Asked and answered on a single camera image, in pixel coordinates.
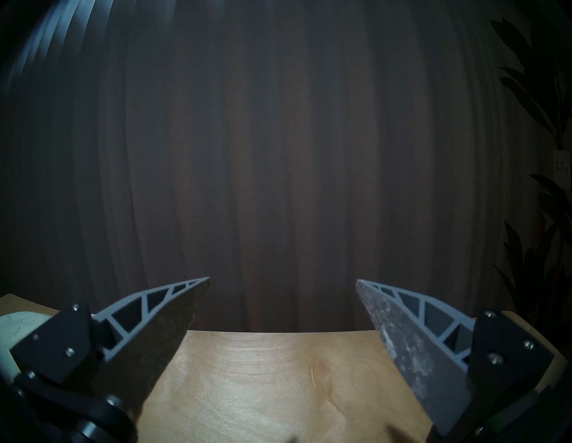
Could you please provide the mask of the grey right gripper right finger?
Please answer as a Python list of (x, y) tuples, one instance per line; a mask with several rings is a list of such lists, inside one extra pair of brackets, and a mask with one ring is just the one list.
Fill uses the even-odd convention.
[(509, 316), (357, 280), (393, 364), (432, 422), (427, 440), (497, 440), (539, 400), (554, 354)]

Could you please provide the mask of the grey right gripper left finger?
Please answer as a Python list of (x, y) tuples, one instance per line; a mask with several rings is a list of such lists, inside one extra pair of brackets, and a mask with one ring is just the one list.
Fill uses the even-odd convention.
[(10, 442), (137, 442), (140, 411), (209, 287), (142, 290), (97, 313), (11, 313)]

